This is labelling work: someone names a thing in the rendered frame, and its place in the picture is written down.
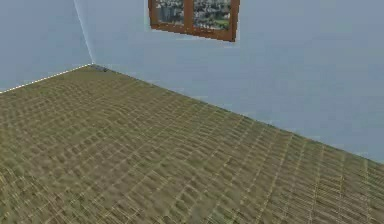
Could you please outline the brown framed window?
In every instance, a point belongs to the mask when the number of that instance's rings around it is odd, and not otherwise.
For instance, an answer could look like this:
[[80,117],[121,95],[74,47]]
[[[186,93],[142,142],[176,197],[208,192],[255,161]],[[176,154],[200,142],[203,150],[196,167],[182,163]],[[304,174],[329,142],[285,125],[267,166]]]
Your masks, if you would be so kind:
[[234,42],[239,6],[240,0],[148,0],[150,27]]

